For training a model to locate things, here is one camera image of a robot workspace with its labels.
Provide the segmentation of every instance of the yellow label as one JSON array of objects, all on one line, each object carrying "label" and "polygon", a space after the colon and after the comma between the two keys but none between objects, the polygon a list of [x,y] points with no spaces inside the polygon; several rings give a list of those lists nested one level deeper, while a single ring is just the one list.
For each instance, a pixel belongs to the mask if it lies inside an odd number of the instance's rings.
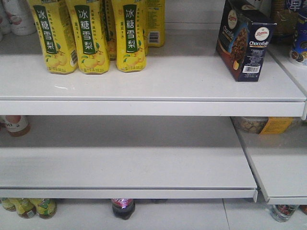
[{"label": "yellow label", "polygon": [[161,47],[165,42],[165,0],[147,0],[148,46]]},{"label": "yellow label", "polygon": [[109,70],[105,29],[102,24],[102,0],[66,0],[75,35],[79,69],[86,74]]},{"label": "yellow label", "polygon": [[102,0],[102,21],[105,26],[106,43],[110,60],[116,60],[116,28],[111,0]]},{"label": "yellow label", "polygon": [[141,71],[146,66],[143,37],[144,0],[112,0],[116,35],[117,68],[123,72]]},{"label": "yellow label", "polygon": [[281,134],[291,125],[292,121],[292,117],[269,117],[260,134]]},{"label": "yellow label", "polygon": [[77,65],[76,45],[65,0],[28,0],[51,73],[68,74]]}]

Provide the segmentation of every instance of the store shelf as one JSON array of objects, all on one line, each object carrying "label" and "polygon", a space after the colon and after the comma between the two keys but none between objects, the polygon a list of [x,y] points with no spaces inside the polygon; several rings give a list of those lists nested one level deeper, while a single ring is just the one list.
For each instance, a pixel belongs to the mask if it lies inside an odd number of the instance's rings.
[{"label": "store shelf", "polygon": [[0,197],[255,197],[229,117],[31,116],[0,138]]},{"label": "store shelf", "polygon": [[147,67],[125,74],[49,74],[37,34],[0,43],[0,114],[302,116],[306,96],[267,54],[259,82],[235,82],[217,30],[168,30]]},{"label": "store shelf", "polygon": [[230,230],[307,230],[307,216],[298,209],[293,216],[280,223],[270,215],[268,205],[259,193],[257,202],[246,199],[224,199]]},{"label": "store shelf", "polygon": [[115,218],[109,200],[58,200],[58,210],[49,220],[22,219],[16,212],[5,211],[0,204],[2,230],[92,229],[99,230],[306,230],[307,217],[297,210],[285,223],[275,221],[270,206],[262,195],[257,203],[251,199],[169,199],[153,204],[136,200],[136,209],[129,220]]},{"label": "store shelf", "polygon": [[272,44],[270,45],[269,52],[276,60],[276,62],[281,66],[281,68],[298,86],[298,88],[305,95],[307,95],[307,68],[296,66],[289,61],[290,46],[283,44]]},{"label": "store shelf", "polygon": [[56,215],[49,220],[38,216],[22,219],[1,205],[0,216],[2,230],[229,230],[221,199],[168,200],[165,204],[137,200],[129,220],[115,218],[110,201],[100,199],[60,201]]},{"label": "store shelf", "polygon": [[237,133],[268,204],[307,204],[307,127],[279,135]]}]

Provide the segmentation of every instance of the plastic jar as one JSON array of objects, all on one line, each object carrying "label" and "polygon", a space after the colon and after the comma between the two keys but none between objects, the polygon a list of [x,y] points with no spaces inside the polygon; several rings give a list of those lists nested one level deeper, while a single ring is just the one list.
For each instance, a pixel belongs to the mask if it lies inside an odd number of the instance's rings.
[{"label": "plastic jar", "polygon": [[2,0],[2,3],[14,34],[30,35],[36,31],[36,26],[26,0]]},{"label": "plastic jar", "polygon": [[267,124],[271,125],[270,130],[266,130],[267,134],[280,134],[300,127],[303,123],[300,117],[236,116],[231,119],[236,128],[256,134],[268,128]]}]

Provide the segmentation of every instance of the bottle bottom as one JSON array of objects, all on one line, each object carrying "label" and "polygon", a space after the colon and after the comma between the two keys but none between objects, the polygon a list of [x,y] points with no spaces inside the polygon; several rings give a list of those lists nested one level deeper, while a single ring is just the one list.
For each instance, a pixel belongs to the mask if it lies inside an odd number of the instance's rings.
[{"label": "bottle bottom", "polygon": [[30,219],[36,214],[36,208],[33,207],[31,210],[24,212],[23,214],[18,214],[20,217],[25,219]]},{"label": "bottle bottom", "polygon": [[277,205],[273,205],[273,207],[270,210],[270,215],[273,217],[274,220],[278,222],[286,222],[290,219],[290,217],[293,215],[295,208],[290,207],[289,208],[289,214],[286,215],[279,211],[276,207]]},{"label": "bottle bottom", "polygon": [[57,212],[57,204],[55,205],[53,211],[50,212],[49,214],[44,215],[44,214],[39,213],[38,215],[42,219],[50,219],[50,218],[52,218],[56,214],[56,212]]},{"label": "bottle bottom", "polygon": [[117,218],[122,218],[123,220],[127,220],[130,218],[130,216],[133,214],[135,210],[135,203],[133,201],[133,203],[126,208],[120,208],[120,207],[116,207],[113,205],[112,209],[113,209],[114,215]]},{"label": "bottle bottom", "polygon": [[10,211],[10,212],[15,212],[16,211],[16,207],[12,206],[12,207],[3,207],[5,210]]},{"label": "bottle bottom", "polygon": [[28,126],[21,131],[18,131],[18,132],[8,131],[8,132],[9,132],[11,137],[17,138],[17,137],[21,137],[21,136],[27,134],[30,131],[30,129],[31,129],[31,126],[30,126],[30,123],[29,123]]}]

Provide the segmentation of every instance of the rock sugar pear drink bottle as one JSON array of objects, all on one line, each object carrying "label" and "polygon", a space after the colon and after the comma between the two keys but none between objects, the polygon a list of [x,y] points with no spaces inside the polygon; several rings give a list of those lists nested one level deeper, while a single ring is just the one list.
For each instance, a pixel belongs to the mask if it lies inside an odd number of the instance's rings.
[{"label": "rock sugar pear drink bottle", "polygon": [[35,206],[40,218],[49,219],[56,214],[57,203],[54,199],[30,198],[29,200]]},{"label": "rock sugar pear drink bottle", "polygon": [[79,69],[85,74],[109,70],[105,29],[102,24],[102,0],[66,0],[75,35]]},{"label": "rock sugar pear drink bottle", "polygon": [[8,198],[2,197],[2,198],[0,198],[0,201],[2,202],[2,207],[5,210],[10,211],[10,212],[16,211],[15,205],[13,203],[11,203]]},{"label": "rock sugar pear drink bottle", "polygon": [[146,66],[143,37],[144,0],[112,0],[116,36],[117,68],[123,72],[141,71]]},{"label": "rock sugar pear drink bottle", "polygon": [[111,199],[113,213],[116,217],[127,220],[135,210],[134,199]]},{"label": "rock sugar pear drink bottle", "polygon": [[36,214],[36,208],[26,198],[8,198],[16,207],[17,214],[25,219],[32,218]]},{"label": "rock sugar pear drink bottle", "polygon": [[165,0],[147,0],[148,46],[161,47],[165,42]]},{"label": "rock sugar pear drink bottle", "polygon": [[68,74],[77,67],[77,50],[65,0],[28,0],[43,56],[51,73]]},{"label": "rock sugar pear drink bottle", "polygon": [[116,60],[116,28],[111,0],[102,1],[102,21],[105,26],[107,50],[110,60]]}]

